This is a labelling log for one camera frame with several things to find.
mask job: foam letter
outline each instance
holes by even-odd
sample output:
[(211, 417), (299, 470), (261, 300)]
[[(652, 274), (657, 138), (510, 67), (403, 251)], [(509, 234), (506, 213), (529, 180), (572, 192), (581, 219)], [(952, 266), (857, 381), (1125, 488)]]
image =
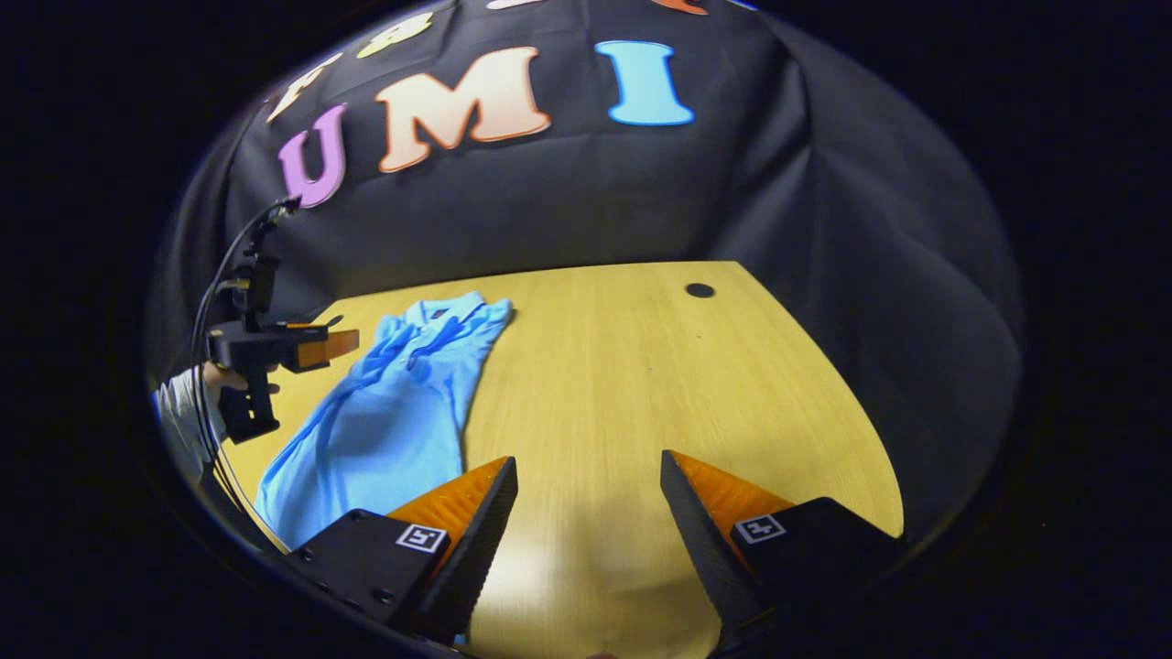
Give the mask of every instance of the foam letter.
[(367, 43), (361, 50), (359, 50), (357, 57), (360, 60), (369, 57), (387, 46), (407, 41), (408, 39), (431, 27), (432, 15), (435, 15), (434, 12), (427, 12), (388, 27), (376, 34), (374, 39), (370, 40), (370, 43)]
[(455, 149), (473, 109), (479, 109), (479, 122), (470, 135), (477, 142), (548, 128), (550, 115), (537, 109), (529, 82), (529, 61), (534, 56), (537, 48), (529, 46), (482, 55), (455, 89), (421, 73), (380, 91), (374, 98), (387, 104), (387, 155), (379, 169), (398, 171), (428, 157), (431, 149), (420, 142), (416, 123), (444, 149)]
[(285, 95), (281, 96), (280, 103), (277, 103), (277, 107), (273, 108), (273, 114), (268, 115), (268, 118), (265, 120), (265, 123), (272, 122), (274, 118), (277, 118), (277, 115), (285, 111), (285, 108), (292, 106), (293, 101), (297, 101), (298, 96), (301, 94), (301, 90), (313, 84), (314, 80), (318, 80), (318, 76), (321, 75), (321, 69), (334, 63), (335, 61), (338, 61), (338, 57), (341, 56), (342, 54), (338, 53), (333, 57), (309, 69), (309, 72), (302, 75), (301, 77), (294, 80), (293, 84), (289, 84), (289, 88), (285, 90)]
[(635, 125), (679, 125), (695, 114), (680, 104), (667, 59), (674, 50), (647, 41), (604, 41), (594, 50), (611, 57), (619, 77), (619, 104), (611, 118)]
[(334, 196), (346, 176), (346, 151), (342, 149), (342, 113), (346, 103), (326, 110), (326, 114), (313, 122), (313, 128), (321, 138), (321, 159), (325, 167), (321, 177), (309, 181), (305, 174), (305, 157), (301, 147), (308, 131), (302, 130), (281, 147), (277, 157), (285, 171), (285, 188), (291, 197), (301, 196), (301, 205), (316, 206)]

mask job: wooden table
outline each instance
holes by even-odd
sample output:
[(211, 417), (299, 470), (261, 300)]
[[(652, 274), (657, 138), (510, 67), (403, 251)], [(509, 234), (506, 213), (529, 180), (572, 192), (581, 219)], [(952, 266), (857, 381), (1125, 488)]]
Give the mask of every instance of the wooden table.
[[(697, 298), (689, 283), (715, 288)], [(736, 263), (575, 267), (340, 300), (362, 345), (272, 375), (278, 432), (224, 448), (252, 497), (270, 461), (369, 349), (379, 319), (478, 291), (517, 310), (484, 364), (465, 466), (517, 458), (520, 490), (472, 616), (493, 658), (701, 658), (720, 621), (659, 485), (676, 449), (802, 503), (831, 496), (902, 532), (891, 462), (846, 383)]]

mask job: orange letter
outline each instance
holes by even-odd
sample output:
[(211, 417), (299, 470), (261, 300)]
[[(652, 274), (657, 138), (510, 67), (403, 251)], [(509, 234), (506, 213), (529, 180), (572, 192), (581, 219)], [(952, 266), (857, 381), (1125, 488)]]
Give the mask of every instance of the orange letter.
[(707, 16), (708, 9), (701, 9), (700, 7), (693, 7), (684, 0), (653, 0), (656, 5), (663, 5), (665, 7), (672, 7), (673, 9), (679, 9), (688, 14), (696, 14), (697, 16)]
[(420, 142), (415, 124), (425, 129), (444, 149), (455, 149), (473, 109), (481, 121), (472, 140), (496, 142), (539, 133), (550, 127), (550, 115), (537, 109), (529, 83), (529, 61), (537, 48), (523, 46), (482, 55), (472, 62), (455, 89), (425, 73), (400, 80), (374, 98), (387, 104), (387, 156), (382, 171), (398, 171), (428, 157), (431, 149)]

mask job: cable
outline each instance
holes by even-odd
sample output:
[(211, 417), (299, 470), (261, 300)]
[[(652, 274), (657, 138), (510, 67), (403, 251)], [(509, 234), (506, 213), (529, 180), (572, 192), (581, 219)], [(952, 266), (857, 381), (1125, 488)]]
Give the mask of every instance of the cable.
[(232, 256), (239, 249), (240, 243), (244, 238), (252, 233), (252, 230), (264, 220), (275, 220), (279, 215), (274, 215), (274, 211), (280, 210), (284, 215), (288, 215), (293, 210), (300, 206), (300, 197), (287, 197), (279, 202), (275, 202), (267, 206), (265, 210), (257, 213), (255, 217), (250, 219), (244, 229), (237, 233), (232, 244), (229, 246), (227, 251), (224, 253), (224, 258), (220, 260), (219, 267), (216, 269), (216, 274), (212, 277), (211, 283), (204, 291), (203, 298), (199, 300), (199, 307), (196, 311), (196, 321), (191, 331), (191, 351), (190, 358), (191, 362), (195, 365), (191, 372), (191, 382), (193, 385), (193, 394), (196, 398), (196, 415), (199, 419), (199, 443), (207, 451), (211, 458), (212, 468), (216, 474), (220, 476), (224, 481), (225, 489), (227, 490), (229, 497), (232, 503), (240, 510), (240, 512), (246, 512), (245, 505), (240, 502), (237, 496), (234, 488), (232, 487), (232, 481), (229, 480), (227, 470), (225, 469), (225, 460), (219, 450), (218, 442), (214, 437), (214, 429), (211, 427), (211, 417), (207, 412), (207, 401), (204, 398), (204, 364), (207, 361), (207, 344), (204, 341), (204, 324), (207, 319), (207, 310), (211, 307), (211, 301), (214, 299), (216, 294), (220, 290), (220, 279), (224, 276), (224, 271), (227, 264), (232, 260)]

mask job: gray sleeve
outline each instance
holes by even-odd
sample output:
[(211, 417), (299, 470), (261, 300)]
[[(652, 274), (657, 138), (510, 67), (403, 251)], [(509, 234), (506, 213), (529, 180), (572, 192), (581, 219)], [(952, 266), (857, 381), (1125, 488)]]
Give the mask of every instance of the gray sleeve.
[[(179, 373), (163, 382), (151, 395), (155, 410), (158, 413), (163, 439), (171, 456), (189, 483), (195, 485), (204, 473), (204, 464), (211, 461), (207, 450), (199, 442), (199, 417), (196, 414), (196, 396), (191, 375), (195, 369)], [(204, 389), (209, 402), (207, 414), (211, 417), (213, 436), (217, 446), (224, 440), (226, 432), (219, 409), (210, 405), (211, 398)]]

